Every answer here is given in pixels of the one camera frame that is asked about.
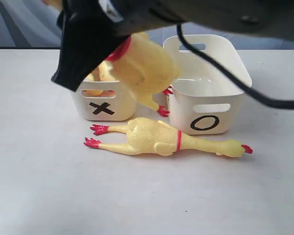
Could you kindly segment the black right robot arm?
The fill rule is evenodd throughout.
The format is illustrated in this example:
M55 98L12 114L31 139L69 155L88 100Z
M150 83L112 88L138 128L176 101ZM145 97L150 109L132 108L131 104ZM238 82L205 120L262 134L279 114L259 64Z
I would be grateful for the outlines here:
M64 0L52 81L76 91L129 35L183 23L294 41L294 0Z

